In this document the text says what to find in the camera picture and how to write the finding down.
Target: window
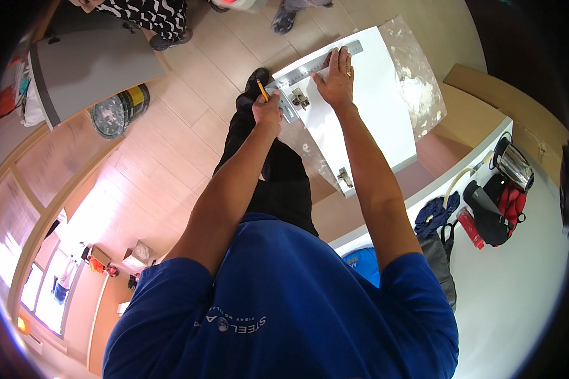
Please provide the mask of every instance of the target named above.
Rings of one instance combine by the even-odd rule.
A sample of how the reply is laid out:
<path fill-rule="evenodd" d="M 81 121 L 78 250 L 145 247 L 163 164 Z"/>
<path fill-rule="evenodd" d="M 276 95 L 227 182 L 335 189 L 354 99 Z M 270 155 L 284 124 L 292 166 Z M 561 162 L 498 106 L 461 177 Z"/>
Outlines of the window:
<path fill-rule="evenodd" d="M 31 265 L 30 276 L 23 286 L 21 303 L 49 329 L 59 336 L 65 325 L 68 299 L 74 290 L 80 261 L 55 250 L 47 269 L 37 262 Z"/>

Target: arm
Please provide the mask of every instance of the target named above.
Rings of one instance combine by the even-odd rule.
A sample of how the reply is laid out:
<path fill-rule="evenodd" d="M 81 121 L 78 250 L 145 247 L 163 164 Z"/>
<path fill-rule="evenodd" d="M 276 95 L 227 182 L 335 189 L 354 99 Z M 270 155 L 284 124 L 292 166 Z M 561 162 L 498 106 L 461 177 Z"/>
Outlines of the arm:
<path fill-rule="evenodd" d="M 256 125 L 233 157 L 221 166 L 190 215 L 186 230 L 165 257 L 189 258 L 214 277 L 253 196 L 267 152 L 280 133 L 280 92 L 253 105 Z"/>
<path fill-rule="evenodd" d="M 352 103 L 354 67 L 347 47 L 335 49 L 324 80 L 312 73 L 320 95 L 339 118 L 360 209 L 373 241 L 379 271 L 404 254 L 422 249 L 409 223 L 395 175 Z"/>

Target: patterned pants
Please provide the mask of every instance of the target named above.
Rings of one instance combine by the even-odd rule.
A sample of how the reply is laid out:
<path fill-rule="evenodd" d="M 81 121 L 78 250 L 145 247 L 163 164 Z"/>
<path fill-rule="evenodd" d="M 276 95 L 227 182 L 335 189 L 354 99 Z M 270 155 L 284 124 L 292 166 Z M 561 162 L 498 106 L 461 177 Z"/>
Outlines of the patterned pants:
<path fill-rule="evenodd" d="M 96 9 L 153 30 L 170 42 L 179 41 L 186 33 L 185 0 L 106 0 Z"/>

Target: blue t-shirt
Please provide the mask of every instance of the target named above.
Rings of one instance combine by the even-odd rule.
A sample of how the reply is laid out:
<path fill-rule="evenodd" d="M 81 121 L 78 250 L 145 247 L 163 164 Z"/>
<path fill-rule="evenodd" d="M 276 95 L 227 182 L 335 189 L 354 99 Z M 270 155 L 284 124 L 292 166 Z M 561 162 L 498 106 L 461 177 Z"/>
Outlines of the blue t-shirt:
<path fill-rule="evenodd" d="M 105 378 L 450 378 L 457 325 L 421 254 L 376 288 L 326 243 L 243 218 L 215 280 L 175 258 L 143 271 L 107 342 Z"/>

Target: hand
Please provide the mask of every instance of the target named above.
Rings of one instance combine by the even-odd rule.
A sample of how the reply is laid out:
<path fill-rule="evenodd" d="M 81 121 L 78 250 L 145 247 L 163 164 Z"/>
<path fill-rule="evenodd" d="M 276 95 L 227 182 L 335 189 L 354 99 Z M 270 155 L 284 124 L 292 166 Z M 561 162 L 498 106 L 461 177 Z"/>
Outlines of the hand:
<path fill-rule="evenodd" d="M 354 84 L 354 67 L 348 46 L 331 50 L 329 74 L 325 79 L 317 72 L 310 73 L 323 99 L 335 110 L 352 105 L 352 86 Z"/>
<path fill-rule="evenodd" d="M 274 138 L 280 134 L 280 121 L 283 118 L 283 111 L 278 108 L 279 101 L 280 91 L 275 90 L 268 102 L 263 95 L 259 95 L 252 107 L 255 128 L 268 131 Z"/>

